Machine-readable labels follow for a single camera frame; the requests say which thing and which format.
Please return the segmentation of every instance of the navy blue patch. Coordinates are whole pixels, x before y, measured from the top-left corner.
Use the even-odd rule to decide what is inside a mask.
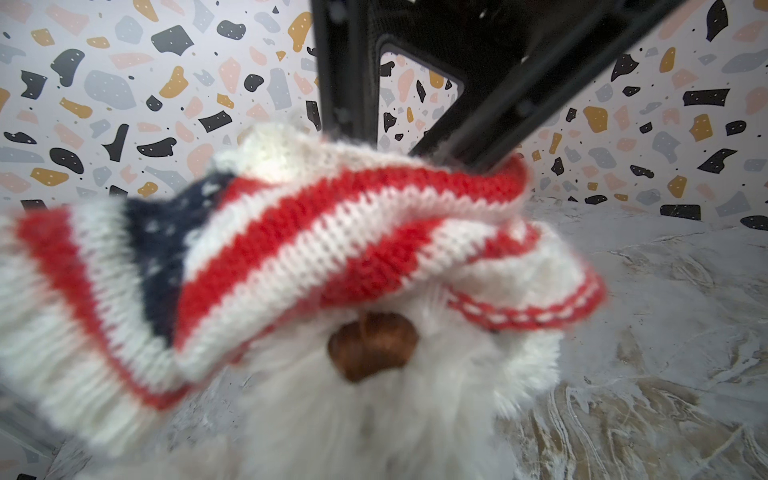
[[[213,174],[171,200],[129,199],[125,207],[134,262],[139,267],[144,316],[167,346],[174,342],[177,304],[190,238],[205,224],[234,178]]]

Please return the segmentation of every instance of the gray marble countertop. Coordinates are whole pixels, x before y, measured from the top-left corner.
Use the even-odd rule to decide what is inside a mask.
[[[509,478],[768,478],[768,232],[534,198],[609,302],[564,341],[561,384],[500,422]],[[237,436],[246,378],[219,376],[151,449]],[[104,465],[64,445],[48,478]]]

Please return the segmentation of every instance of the striped knit hat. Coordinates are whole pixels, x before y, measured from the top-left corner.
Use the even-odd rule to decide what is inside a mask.
[[[0,218],[0,368],[112,454],[299,316],[443,282],[478,328],[560,328],[604,297],[521,217],[525,167],[471,177],[262,124],[172,200]]]

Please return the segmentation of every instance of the shiny brown fabric nose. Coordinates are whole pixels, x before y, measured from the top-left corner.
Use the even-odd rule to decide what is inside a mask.
[[[413,323],[399,313],[365,312],[331,335],[328,355],[344,378],[357,383],[382,370],[402,368],[418,343]]]

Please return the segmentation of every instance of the knit hat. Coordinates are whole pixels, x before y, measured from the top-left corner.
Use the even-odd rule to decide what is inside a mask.
[[[521,216],[526,180],[519,157],[475,177],[261,124],[171,200],[0,218],[0,368],[54,425],[120,454],[323,310],[438,280],[479,329],[561,328],[604,288]]]

